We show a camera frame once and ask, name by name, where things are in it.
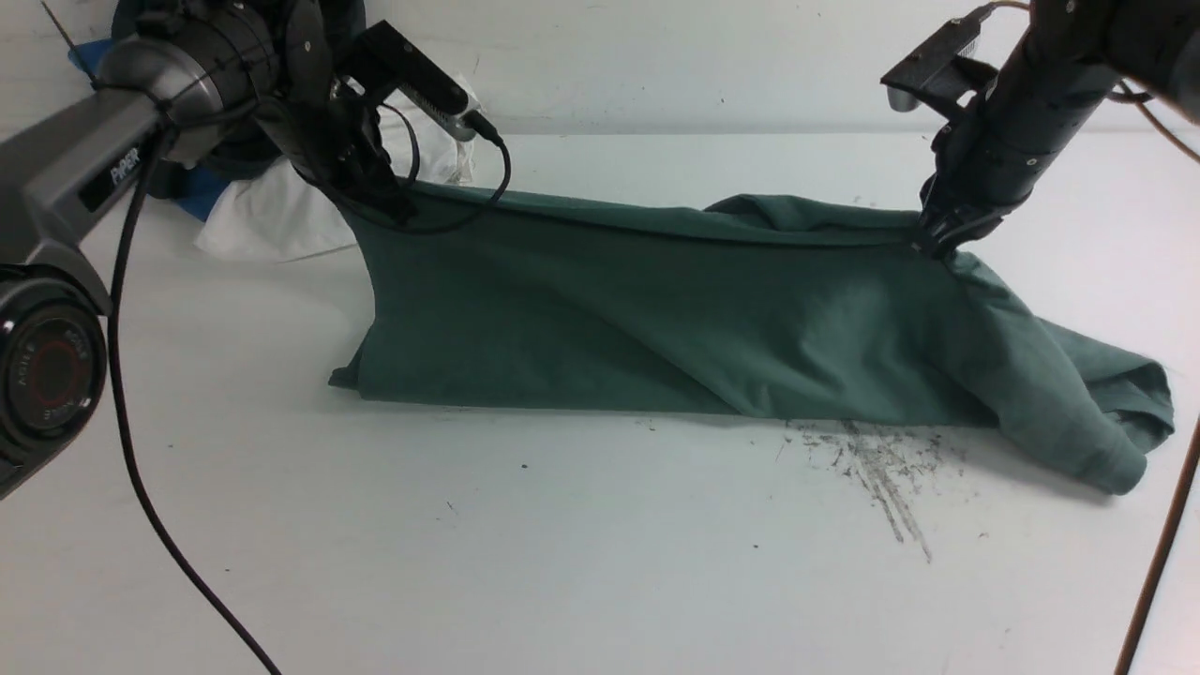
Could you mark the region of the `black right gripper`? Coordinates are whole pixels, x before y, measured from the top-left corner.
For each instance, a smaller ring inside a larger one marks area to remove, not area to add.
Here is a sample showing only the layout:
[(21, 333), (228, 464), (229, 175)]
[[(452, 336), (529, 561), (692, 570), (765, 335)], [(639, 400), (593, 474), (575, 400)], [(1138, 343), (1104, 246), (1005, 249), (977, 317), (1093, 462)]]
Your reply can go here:
[(1118, 82), (1105, 62), (1046, 55), (1021, 38), (936, 149), (936, 171), (908, 246), (942, 259), (978, 241), (1028, 201), (1076, 132)]

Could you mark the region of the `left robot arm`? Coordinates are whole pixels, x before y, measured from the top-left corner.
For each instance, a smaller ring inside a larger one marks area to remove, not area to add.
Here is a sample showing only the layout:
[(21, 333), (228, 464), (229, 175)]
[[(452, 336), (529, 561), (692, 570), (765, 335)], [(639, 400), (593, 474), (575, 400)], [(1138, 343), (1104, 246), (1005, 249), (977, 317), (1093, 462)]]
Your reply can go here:
[(356, 1), (121, 1), (86, 98), (2, 142), (2, 492), (68, 448), (106, 387), (115, 307), (80, 241), (124, 195), (179, 198), (191, 171), (382, 191), (382, 103), (424, 67)]

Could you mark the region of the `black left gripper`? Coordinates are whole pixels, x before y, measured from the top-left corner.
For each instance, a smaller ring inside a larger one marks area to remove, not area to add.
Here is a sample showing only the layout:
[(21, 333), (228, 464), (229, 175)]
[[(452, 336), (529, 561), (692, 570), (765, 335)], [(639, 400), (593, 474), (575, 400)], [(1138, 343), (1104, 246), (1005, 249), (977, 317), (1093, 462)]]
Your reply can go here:
[(358, 95), (335, 95), (335, 50), (322, 4), (282, 1), (274, 17), (281, 76), (254, 112), (304, 181), (348, 217), (378, 226), (407, 226), (414, 205), (390, 171), (379, 115)]

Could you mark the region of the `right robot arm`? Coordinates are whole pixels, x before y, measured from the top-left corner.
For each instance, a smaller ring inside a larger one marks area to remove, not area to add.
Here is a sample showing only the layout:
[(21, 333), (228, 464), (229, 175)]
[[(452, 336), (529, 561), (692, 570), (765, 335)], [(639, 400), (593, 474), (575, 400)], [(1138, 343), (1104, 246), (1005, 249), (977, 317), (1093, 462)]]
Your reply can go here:
[(1189, 121), (1199, 112), (1195, 1), (1031, 1), (1028, 28), (1002, 67), (968, 56), (995, 8), (946, 22), (882, 82), (893, 110), (946, 120), (932, 141), (914, 245), (942, 258), (990, 234), (1097, 108), (1126, 80)]

